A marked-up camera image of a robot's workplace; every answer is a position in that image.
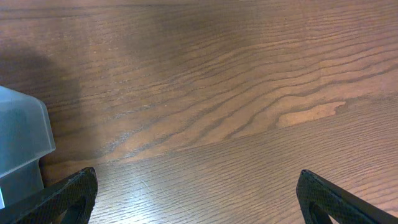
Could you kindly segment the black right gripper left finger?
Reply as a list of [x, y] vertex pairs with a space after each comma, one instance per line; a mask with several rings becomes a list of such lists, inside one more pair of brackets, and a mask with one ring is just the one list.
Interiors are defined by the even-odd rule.
[[1, 223], [88, 223], [98, 193], [93, 167], [86, 167], [1, 210]]

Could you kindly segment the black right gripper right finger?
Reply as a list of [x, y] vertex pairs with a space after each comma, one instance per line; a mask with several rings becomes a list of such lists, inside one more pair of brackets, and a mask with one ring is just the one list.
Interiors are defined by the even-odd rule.
[[365, 202], [310, 170], [302, 170], [296, 194], [306, 224], [397, 223], [397, 217]]

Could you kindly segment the clear plastic storage bin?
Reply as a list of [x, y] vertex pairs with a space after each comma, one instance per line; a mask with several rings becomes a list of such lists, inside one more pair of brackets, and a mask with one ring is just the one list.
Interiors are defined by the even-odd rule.
[[39, 160], [55, 149], [44, 103], [2, 86], [1, 208], [44, 188]]

